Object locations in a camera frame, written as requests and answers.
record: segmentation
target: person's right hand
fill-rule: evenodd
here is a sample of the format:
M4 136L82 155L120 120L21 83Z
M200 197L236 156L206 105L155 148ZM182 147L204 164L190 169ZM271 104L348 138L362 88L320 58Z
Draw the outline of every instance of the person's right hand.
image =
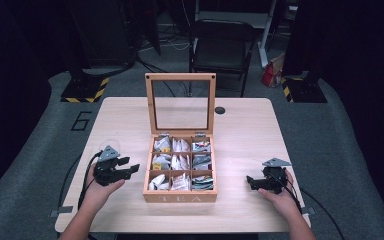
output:
M288 178L287 188L292 191L291 183L294 182L291 173L288 170L285 170L286 177ZM299 212L297 205L295 204L294 199L291 194L282 188L282 192L279 194L274 194L265 189L258 189L258 192L267 200L271 201L276 208L276 210L286 219L291 216L295 216L296 214L301 215Z
M83 200L82 207L85 205L85 207L98 212L107 202L109 196L115 190L119 189L121 186L124 185L125 180L121 179L115 183L109 184L108 186L101 186L94 180L95 177L93 176L93 171L95 169L95 165L96 163L92 164L89 169L89 173L87 176L87 184L90 185L89 188L86 190L86 195L85 199Z

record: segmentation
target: open lid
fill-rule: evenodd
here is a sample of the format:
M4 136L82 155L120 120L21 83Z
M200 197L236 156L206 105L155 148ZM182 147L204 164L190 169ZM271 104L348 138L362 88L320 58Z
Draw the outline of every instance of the open lid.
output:
M215 73L145 74L153 134L213 133Z

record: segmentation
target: hazard tape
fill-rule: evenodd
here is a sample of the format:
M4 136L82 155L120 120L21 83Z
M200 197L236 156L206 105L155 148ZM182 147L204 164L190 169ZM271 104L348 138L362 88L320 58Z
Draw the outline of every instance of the hazard tape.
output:
M302 81L302 78L288 78L288 79ZM294 102L294 99L292 98L291 91L289 90L289 87L285 78L282 78L281 84L283 88L283 93L285 94L285 97L286 97L286 101Z
M105 87L108 84L109 79L105 78L102 80L101 85L99 86L98 92L93 98L61 98L61 102L71 102L71 103L81 103L81 102L98 102L101 99L102 94L104 94Z

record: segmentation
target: black backdrop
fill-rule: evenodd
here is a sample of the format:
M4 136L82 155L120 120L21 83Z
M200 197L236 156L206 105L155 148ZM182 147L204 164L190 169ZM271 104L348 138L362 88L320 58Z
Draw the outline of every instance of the black backdrop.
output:
M283 70L336 90L384 201L384 1L302 0Z
M55 16L64 23L62 43ZM62 0L0 0L0 178L46 109L48 79L67 70L59 49L68 47L80 66L89 67L81 46Z

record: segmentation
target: wooden box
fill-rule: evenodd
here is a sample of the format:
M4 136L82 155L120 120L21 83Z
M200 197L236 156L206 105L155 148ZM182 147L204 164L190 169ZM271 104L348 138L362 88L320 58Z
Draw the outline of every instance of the wooden box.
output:
M217 177L212 134L216 75L213 73L148 73L145 74L145 80L152 132L143 187L145 201L148 203L215 202ZM169 149L160 146L167 144L165 141L167 139L170 143ZM184 145L183 148L174 149L173 140L186 142L189 149ZM153 162L154 158L162 157L166 160ZM181 157L186 161L179 163ZM194 165L204 159L208 165ZM160 185L161 181L156 180L162 178L165 179L165 183ZM184 181L187 178L189 178L189 186L185 184L188 180ZM212 188L210 183L196 183L200 179L211 182L211 178Z

